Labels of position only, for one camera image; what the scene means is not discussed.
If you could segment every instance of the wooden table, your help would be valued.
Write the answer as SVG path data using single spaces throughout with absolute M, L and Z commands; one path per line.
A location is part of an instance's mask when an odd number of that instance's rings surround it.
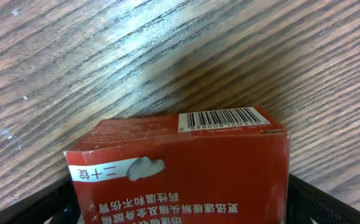
M 101 119 L 245 105 L 360 210 L 360 0 L 0 0 L 0 210 Z

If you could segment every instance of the barcode sticker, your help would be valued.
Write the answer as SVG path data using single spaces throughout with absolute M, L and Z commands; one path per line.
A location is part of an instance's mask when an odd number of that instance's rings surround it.
M 255 108 L 179 114 L 179 132 L 270 124 Z

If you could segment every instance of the white stripe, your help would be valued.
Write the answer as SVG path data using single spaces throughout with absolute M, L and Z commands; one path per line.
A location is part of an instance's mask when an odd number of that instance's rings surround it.
M 73 181 L 99 182 L 119 177 L 126 177 L 130 166 L 139 158 L 107 162 L 92 166 L 69 165 L 69 172 Z
M 310 218 L 310 220 L 313 222 L 313 224 L 318 224 L 314 219 Z

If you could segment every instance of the cardboard box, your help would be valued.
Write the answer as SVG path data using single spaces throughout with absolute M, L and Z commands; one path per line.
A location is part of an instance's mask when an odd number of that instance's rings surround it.
M 259 107 L 103 120 L 65 156 L 86 224 L 285 222 L 289 137 Z

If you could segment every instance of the white label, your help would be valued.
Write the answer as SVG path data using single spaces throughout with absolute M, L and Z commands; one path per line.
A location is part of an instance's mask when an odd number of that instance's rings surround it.
M 179 114 L 179 132 L 270 124 L 255 108 Z
M 99 182 L 104 180 L 126 177 L 130 166 L 139 158 L 107 162 L 92 166 L 69 165 L 69 172 L 73 181 Z

